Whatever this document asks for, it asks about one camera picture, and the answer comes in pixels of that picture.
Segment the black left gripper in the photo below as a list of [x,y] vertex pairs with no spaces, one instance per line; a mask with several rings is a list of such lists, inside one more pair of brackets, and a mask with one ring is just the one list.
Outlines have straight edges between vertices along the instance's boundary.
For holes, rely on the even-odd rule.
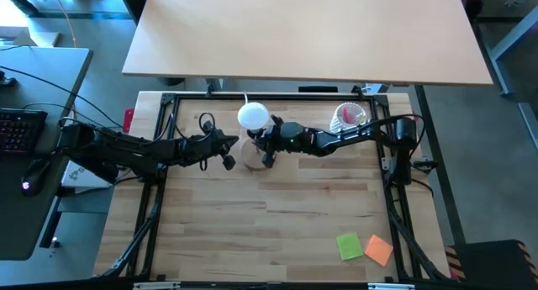
[[239,140],[237,135],[224,134],[216,129],[212,134],[192,135],[181,144],[181,158],[185,162],[198,162],[213,156],[221,156],[224,168],[230,171],[235,166],[235,158],[230,148]]

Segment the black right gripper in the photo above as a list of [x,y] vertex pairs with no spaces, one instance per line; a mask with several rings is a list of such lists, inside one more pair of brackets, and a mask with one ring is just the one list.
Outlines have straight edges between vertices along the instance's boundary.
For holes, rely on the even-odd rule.
[[268,150],[262,157],[262,164],[272,168],[276,152],[305,153],[313,155],[316,143],[316,131],[297,122],[283,122],[283,119],[271,115],[273,125],[268,129]]

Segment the wooden base lamp stand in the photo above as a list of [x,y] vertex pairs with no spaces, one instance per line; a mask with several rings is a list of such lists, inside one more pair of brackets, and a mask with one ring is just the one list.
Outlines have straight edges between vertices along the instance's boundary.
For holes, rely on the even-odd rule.
[[241,130],[240,143],[240,158],[244,166],[250,171],[267,170],[267,167],[262,162],[266,152],[255,146],[246,129]]

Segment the white reflector lightbulb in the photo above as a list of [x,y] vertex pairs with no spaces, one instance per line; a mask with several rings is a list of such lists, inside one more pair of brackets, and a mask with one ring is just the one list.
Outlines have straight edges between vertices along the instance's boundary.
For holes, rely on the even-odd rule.
[[237,113],[237,119],[241,127],[250,130],[263,128],[270,118],[266,106],[262,103],[246,103]]

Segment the white textured cup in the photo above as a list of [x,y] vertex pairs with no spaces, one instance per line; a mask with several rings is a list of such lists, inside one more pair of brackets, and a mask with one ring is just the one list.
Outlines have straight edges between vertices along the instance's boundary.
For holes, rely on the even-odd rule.
[[[348,108],[350,116],[353,117],[352,124],[346,124],[342,119],[343,108]],[[337,133],[343,129],[357,126],[359,119],[368,119],[365,109],[357,103],[342,103],[335,110],[330,122],[330,132]]]

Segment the large wooden desk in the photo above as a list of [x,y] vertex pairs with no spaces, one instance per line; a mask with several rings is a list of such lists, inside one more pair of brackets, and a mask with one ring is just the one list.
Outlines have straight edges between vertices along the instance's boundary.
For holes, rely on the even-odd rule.
[[147,0],[123,72],[488,85],[461,0]]

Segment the green sticky note pad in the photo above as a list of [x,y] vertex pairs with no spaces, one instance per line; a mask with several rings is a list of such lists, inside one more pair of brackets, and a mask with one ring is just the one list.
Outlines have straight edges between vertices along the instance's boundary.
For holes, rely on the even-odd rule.
[[357,233],[339,235],[336,241],[342,261],[363,256],[363,249]]

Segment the orange sticky note pad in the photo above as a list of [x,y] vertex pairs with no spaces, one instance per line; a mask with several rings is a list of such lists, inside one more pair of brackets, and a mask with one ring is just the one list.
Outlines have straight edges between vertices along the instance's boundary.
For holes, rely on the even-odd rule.
[[392,253],[393,246],[377,235],[371,236],[367,242],[367,247],[364,250],[364,254],[374,260],[380,266],[387,265]]

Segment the white printed box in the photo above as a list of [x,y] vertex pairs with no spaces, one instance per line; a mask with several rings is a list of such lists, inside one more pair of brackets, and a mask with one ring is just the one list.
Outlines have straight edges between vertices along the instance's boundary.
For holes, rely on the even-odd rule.
[[87,190],[109,187],[110,183],[97,177],[88,169],[69,161],[61,179],[61,185],[76,190]]

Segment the black computer mouse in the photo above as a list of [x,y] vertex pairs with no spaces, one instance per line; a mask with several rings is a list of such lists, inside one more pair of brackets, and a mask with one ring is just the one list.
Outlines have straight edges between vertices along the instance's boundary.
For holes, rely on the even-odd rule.
[[45,185],[45,177],[50,168],[50,161],[45,158],[35,159],[21,178],[21,193],[25,197],[34,197],[40,194]]

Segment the black keyboard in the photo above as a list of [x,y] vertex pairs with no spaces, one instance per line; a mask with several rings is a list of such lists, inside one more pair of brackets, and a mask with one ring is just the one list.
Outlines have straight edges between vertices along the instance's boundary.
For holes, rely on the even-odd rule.
[[45,127],[47,112],[0,108],[0,155],[30,155]]

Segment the grey side desk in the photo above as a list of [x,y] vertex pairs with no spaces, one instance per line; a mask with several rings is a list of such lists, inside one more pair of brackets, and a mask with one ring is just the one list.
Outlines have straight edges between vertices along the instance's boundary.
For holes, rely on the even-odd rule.
[[0,71],[17,80],[15,87],[0,88],[0,108],[47,112],[33,155],[0,153],[0,261],[25,261],[33,254],[68,160],[50,158],[44,189],[35,197],[22,194],[21,177],[33,159],[55,148],[58,120],[71,109],[92,57],[93,52],[83,48],[0,46]]

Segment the black yellow striped crate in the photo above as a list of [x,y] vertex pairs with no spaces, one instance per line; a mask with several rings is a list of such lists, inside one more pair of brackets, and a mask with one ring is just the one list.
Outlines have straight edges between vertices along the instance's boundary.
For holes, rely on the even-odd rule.
[[448,245],[445,252],[451,277],[458,282],[538,290],[538,268],[520,240]]

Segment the black aluminium table frame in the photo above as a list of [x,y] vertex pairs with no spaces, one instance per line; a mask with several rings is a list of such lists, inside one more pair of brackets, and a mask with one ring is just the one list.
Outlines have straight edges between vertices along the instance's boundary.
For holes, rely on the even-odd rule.
[[[198,117],[211,112],[226,134],[239,134],[242,93],[187,92],[179,103],[178,126],[199,133]],[[327,129],[345,98],[317,99],[298,93],[249,93],[285,121]],[[250,171],[241,161],[241,143],[230,152],[237,164],[226,171],[219,157],[171,167],[167,173],[150,277],[195,282],[382,282],[397,277],[397,246],[392,243],[382,188],[378,148],[372,141],[316,158],[277,154],[272,169]],[[436,268],[449,276],[431,192],[406,187],[415,239]],[[93,273],[104,273],[124,251],[135,229],[142,185],[120,183],[113,193]],[[366,247],[373,235],[392,244],[386,266],[368,256],[342,261],[337,237],[358,236]]]

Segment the grey metal desk frame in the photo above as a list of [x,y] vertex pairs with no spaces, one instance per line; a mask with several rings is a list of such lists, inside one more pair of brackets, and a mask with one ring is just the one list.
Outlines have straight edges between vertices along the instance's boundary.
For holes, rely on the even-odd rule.
[[[492,49],[488,49],[488,57],[492,63],[496,73],[498,82],[501,86],[500,95],[508,96],[514,93],[514,89],[510,86],[509,77],[504,73],[502,67],[502,57],[507,55],[509,50],[516,46],[526,34],[529,34],[531,29],[538,24],[538,17],[533,17],[530,13],[522,19],[514,28]],[[520,115],[525,122],[525,126],[529,132],[533,145],[538,150],[538,119],[529,103],[517,102]]]

